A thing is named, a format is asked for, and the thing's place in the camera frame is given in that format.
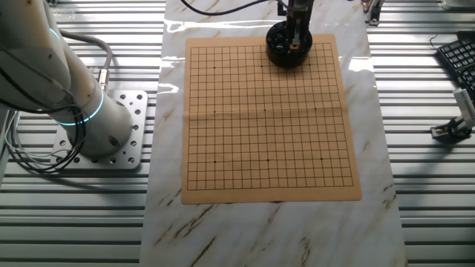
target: keyboard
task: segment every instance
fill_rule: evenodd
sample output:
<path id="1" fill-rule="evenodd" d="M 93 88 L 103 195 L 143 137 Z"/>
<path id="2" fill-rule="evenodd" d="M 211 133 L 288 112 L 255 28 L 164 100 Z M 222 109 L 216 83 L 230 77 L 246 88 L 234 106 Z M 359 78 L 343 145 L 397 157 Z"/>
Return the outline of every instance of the keyboard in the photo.
<path id="1" fill-rule="evenodd" d="M 449 74 L 467 89 L 472 101 L 475 100 L 475 38 L 462 39 L 437 49 L 437 58 Z"/>

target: key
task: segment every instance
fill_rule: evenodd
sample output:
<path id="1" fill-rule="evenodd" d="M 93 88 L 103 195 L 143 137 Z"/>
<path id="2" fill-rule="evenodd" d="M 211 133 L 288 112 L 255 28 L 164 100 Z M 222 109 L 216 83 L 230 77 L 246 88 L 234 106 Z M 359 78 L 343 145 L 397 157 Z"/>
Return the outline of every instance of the key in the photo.
<path id="1" fill-rule="evenodd" d="M 461 46 L 462 45 L 459 42 L 455 42 L 455 43 L 449 45 L 448 47 L 450 47 L 451 49 L 456 49 L 456 48 L 459 48 Z"/>

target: white marble surface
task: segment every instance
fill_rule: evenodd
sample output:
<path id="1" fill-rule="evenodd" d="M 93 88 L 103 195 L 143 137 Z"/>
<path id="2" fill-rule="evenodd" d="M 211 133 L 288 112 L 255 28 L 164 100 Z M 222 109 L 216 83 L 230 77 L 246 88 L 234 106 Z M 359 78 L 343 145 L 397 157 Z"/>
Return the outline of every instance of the white marble surface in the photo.
<path id="1" fill-rule="evenodd" d="M 241 1 L 191 1 L 228 10 Z M 265 36 L 274 1 L 207 17 L 168 0 L 141 266 L 404 266 L 402 227 L 359 1 L 315 0 L 310 31 L 335 34 L 363 198 L 182 205 L 185 40 Z"/>

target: metal mounting plate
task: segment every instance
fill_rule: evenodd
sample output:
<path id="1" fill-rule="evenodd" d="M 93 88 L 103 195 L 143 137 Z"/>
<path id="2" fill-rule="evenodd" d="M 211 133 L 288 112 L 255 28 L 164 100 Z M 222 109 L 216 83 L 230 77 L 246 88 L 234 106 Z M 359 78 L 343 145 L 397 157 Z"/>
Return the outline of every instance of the metal mounting plate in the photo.
<path id="1" fill-rule="evenodd" d="M 124 104 L 131 112 L 132 125 L 136 125 L 132 130 L 131 136 L 126 144 L 116 153 L 96 159 L 90 159 L 79 154 L 65 170 L 131 170 L 140 166 L 148 95 L 142 90 L 110 90 L 109 96 Z M 71 144 L 65 129 L 58 127 L 53 152 L 63 149 L 71 149 Z M 62 151 L 57 155 L 65 156 L 66 153 L 66 151 Z M 55 161 L 56 157 L 51 158 L 51 162 Z"/>

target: white robotic arm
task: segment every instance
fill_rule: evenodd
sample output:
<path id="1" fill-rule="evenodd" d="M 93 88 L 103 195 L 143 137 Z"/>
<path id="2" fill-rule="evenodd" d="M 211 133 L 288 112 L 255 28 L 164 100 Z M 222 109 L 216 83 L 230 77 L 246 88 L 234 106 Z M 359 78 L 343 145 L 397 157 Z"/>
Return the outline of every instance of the white robotic arm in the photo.
<path id="1" fill-rule="evenodd" d="M 78 123 L 85 125 L 81 154 L 98 157 L 118 151 L 131 135 L 131 114 L 101 89 L 67 45 L 48 4 L 2 0 L 0 14 L 0 103 L 35 111 L 77 105 L 84 115 L 80 122 L 70 109 L 49 115 L 70 139 Z"/>

